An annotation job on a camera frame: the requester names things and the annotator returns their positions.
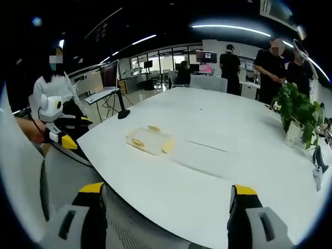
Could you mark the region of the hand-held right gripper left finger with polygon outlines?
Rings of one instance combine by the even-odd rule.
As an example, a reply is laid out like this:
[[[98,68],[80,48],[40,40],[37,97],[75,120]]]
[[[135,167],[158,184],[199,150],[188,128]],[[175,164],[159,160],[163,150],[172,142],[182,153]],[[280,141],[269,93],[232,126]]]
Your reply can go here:
[[[63,206],[47,222],[40,248],[105,248],[106,208],[103,182],[80,189],[72,204]]]

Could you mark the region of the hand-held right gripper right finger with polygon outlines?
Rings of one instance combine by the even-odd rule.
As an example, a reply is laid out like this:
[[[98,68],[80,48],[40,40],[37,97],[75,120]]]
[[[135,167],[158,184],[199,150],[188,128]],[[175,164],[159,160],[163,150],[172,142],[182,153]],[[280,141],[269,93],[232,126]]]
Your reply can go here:
[[[264,207],[257,192],[232,185],[227,222],[228,248],[293,248],[285,222]]]

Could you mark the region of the person's left hand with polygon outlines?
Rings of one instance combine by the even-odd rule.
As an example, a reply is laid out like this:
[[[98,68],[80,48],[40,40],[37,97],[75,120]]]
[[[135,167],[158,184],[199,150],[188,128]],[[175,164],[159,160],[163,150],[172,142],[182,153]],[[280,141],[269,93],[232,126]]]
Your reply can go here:
[[[45,124],[40,120],[28,120],[20,117],[15,118],[22,132],[34,143],[42,144],[45,140]]]

